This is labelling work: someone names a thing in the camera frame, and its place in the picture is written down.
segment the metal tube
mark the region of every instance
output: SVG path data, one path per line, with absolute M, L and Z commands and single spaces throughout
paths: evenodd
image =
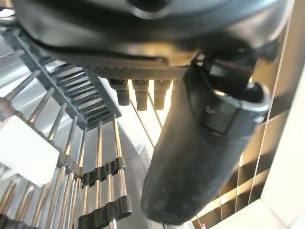
M 54 187 L 54 191 L 53 191 L 53 195 L 51 198 L 51 203 L 50 203 L 50 208 L 49 208 L 49 212 L 48 212 L 48 217 L 47 217 L 47 222 L 46 222 L 46 226 L 45 229 L 50 229 L 51 225 L 52 225 L 52 220 L 53 220 L 53 213 L 55 210 L 55 205 L 56 205 L 56 200 L 57 200 L 57 196 L 58 196 L 58 191 L 59 188 L 61 186 L 62 180 L 63 180 L 63 176 L 66 172 L 66 167 L 62 166 L 58 172 L 57 178 L 56 178 L 56 182 L 55 182 L 55 187 Z
M 40 74 L 39 70 L 31 73 L 27 78 L 25 78 L 17 87 L 15 87 L 10 93 L 8 93 L 5 98 L 8 101 L 13 100 L 30 82 L 32 82 Z
M 110 203 L 110 202 L 113 202 L 115 200 L 114 190 L 113 190 L 112 174 L 107 175 L 107 184 L 108 184 L 108 203 Z M 117 229 L 115 219 L 109 223 L 109 229 Z
M 70 132 L 69 132 L 69 135 L 68 135 L 67 144 L 66 144 L 65 150 L 63 151 L 63 154 L 65 154 L 65 155 L 70 154 L 72 139 L 73 139 L 75 127 L 76 127 L 76 124 L 77 124 L 77 119 L 78 119 L 78 116 L 75 116 L 73 118 L 72 125 L 71 125 L 71 128 L 70 128 Z
M 113 119 L 113 128 L 114 128 L 114 137 L 115 137 L 116 157 L 122 157 L 119 128 L 118 128 L 118 123 L 117 123 L 115 116 Z M 119 182 L 120 182 L 120 196 L 121 197 L 126 196 L 127 188 L 126 188 L 126 182 L 125 182 L 125 172 L 123 169 L 119 169 L 118 174 L 119 174 Z
M 116 157 L 122 157 L 122 149 L 121 149 L 119 128 L 118 128 L 118 122 L 116 120 L 116 116 L 114 116 L 114 118 L 113 118 L 113 128 L 114 128 L 114 137 L 115 137 Z
M 97 155 L 96 155 L 96 167 L 102 167 L 102 122 L 99 121 L 97 128 Z M 96 193 L 95 193 L 95 209 L 102 207 L 102 182 L 100 180 L 95 181 Z
M 32 223 L 31 223 L 32 227 L 37 227 L 38 226 L 38 219 L 39 219 L 39 216 L 41 214 L 42 207 L 44 206 L 45 200 L 47 198 L 47 193 L 49 192 L 50 185 L 51 185 L 51 182 L 48 183 L 48 184 L 45 184 L 41 188 L 39 198 L 38 198 L 38 202 L 36 204 L 33 219 L 32 219 Z
M 35 122 L 35 120 L 37 119 L 39 114 L 42 112 L 42 110 L 44 109 L 45 105 L 47 104 L 48 100 L 50 99 L 50 97 L 52 96 L 53 93 L 54 93 L 54 88 L 52 87 L 47 91 L 47 93 L 44 95 L 42 100 L 39 102 L 38 106 L 35 108 L 33 113 L 30 115 L 30 117 L 29 117 L 30 123 Z
M 96 167 L 102 167 L 102 122 L 99 121 L 97 128 L 97 156 Z
M 77 209 L 77 193 L 78 193 L 78 189 L 80 188 L 80 185 L 81 185 L 81 179 L 77 178 L 75 181 L 74 191 L 71 199 L 71 210 L 69 211 L 69 215 L 68 215 L 68 227 L 67 227 L 68 229 L 73 228 L 75 211 Z
M 78 154 L 78 166 L 80 168 L 82 168 L 82 165 L 83 165 L 87 130 L 88 130 L 87 128 L 84 128 L 84 130 L 82 131 L 82 136 L 81 136 L 81 143 L 80 143 L 80 149 L 79 149 L 79 154 Z M 72 195 L 72 199 L 71 199 L 71 208 L 69 209 L 68 226 L 67 226 L 68 229 L 72 229 L 73 224 L 74 224 L 75 211 L 77 208 L 77 194 L 78 194 L 78 189 L 80 188 L 80 185 L 81 185 L 81 179 L 77 178 L 74 183 L 74 190 L 73 190 L 73 195 Z
M 48 135 L 48 139 L 49 140 L 53 140 L 54 139 L 56 131 L 57 131 L 58 127 L 59 127 L 59 123 L 61 122 L 61 118 L 62 118 L 62 116 L 63 116 L 63 114 L 64 114 L 64 112 L 66 110 L 66 107 L 67 107 L 66 103 L 63 103 L 61 105 L 61 109 L 59 110 L 59 112 L 57 114 L 57 117 L 56 117 L 56 119 L 54 121 L 54 124 L 53 124 L 53 126 L 52 126 L 52 128 L 51 128 L 51 130 L 49 132 L 49 135 Z
M 13 200 L 15 194 L 16 194 L 16 189 L 17 189 L 17 185 L 19 184 L 20 179 L 14 179 L 10 182 L 10 184 L 8 185 L 8 187 L 5 190 L 5 194 L 2 197 L 2 200 L 0 202 L 0 213 L 3 215 L 6 215 L 11 201 Z
M 88 190 L 89 189 L 89 185 L 86 185 L 84 187 L 84 204 L 83 204 L 83 208 L 82 208 L 82 215 L 87 215 L 88 214 Z
M 102 182 L 100 180 L 96 180 L 94 186 L 96 187 L 95 190 L 95 209 L 99 209 L 102 207 Z
M 65 192 L 64 192 L 64 195 L 63 195 L 63 201 L 62 201 L 62 205 L 61 205 L 61 214 L 60 214 L 59 227 L 58 228 L 64 228 L 64 220 L 65 220 L 65 216 L 66 216 L 67 202 L 68 202 L 68 197 L 69 197 L 69 194 L 70 194 L 70 188 L 71 188 L 73 178 L 74 178 L 74 174 L 69 173 L 68 179 L 67 179 L 67 182 L 66 182 Z
M 28 209 L 30 200 L 33 196 L 33 192 L 34 192 L 34 185 L 31 182 L 28 182 L 27 186 L 25 187 L 22 200 L 16 212 L 16 216 L 15 216 L 16 221 L 23 221 L 26 210 Z
M 88 130 L 87 128 L 84 128 L 84 130 L 82 131 L 81 144 L 80 144 L 80 150 L 79 150 L 79 156 L 78 156 L 78 166 L 79 167 L 82 167 L 82 165 L 83 165 L 85 139 L 86 139 L 87 130 Z

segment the black bracket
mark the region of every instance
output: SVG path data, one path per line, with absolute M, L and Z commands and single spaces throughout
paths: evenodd
M 122 196 L 114 202 L 79 218 L 78 229 L 102 229 L 113 221 L 130 216 L 132 203 L 129 195 Z
M 108 174 L 113 176 L 118 173 L 120 169 L 126 169 L 125 160 L 123 157 L 118 157 L 114 161 L 105 164 L 102 167 L 95 168 L 89 173 L 85 173 L 82 176 L 82 187 L 89 185 L 90 187 L 94 185 L 96 180 L 105 180 Z
M 14 221 L 0 214 L 0 229 L 39 229 L 26 225 L 24 222 Z

